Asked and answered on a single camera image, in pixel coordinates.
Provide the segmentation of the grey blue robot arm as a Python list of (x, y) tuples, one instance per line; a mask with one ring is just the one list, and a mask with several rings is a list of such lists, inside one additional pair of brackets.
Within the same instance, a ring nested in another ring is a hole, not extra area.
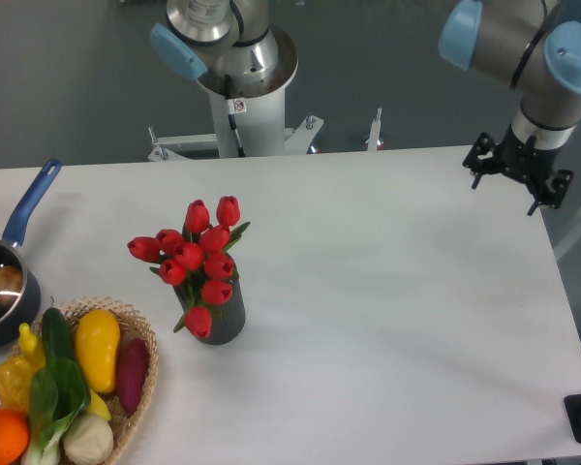
[(561, 1), (461, 1), (440, 56), (505, 84), (521, 102), (501, 141), (478, 136), (463, 165), (479, 182), (502, 174), (526, 186), (533, 208), (557, 209), (573, 179), (554, 161), (581, 120), (581, 21), (556, 21)]

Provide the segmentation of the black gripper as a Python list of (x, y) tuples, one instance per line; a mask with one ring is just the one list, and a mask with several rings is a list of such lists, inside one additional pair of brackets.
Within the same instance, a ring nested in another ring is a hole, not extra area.
[(533, 216), (541, 206), (559, 209), (574, 179), (574, 172), (553, 171), (560, 148), (540, 149), (535, 146), (536, 136), (531, 136), (531, 139), (532, 142), (520, 140), (509, 126), (497, 146), (487, 133), (481, 133), (462, 162), (474, 178), (472, 189), (477, 188), (484, 175), (500, 172), (517, 182), (526, 183), (534, 198), (528, 216)]

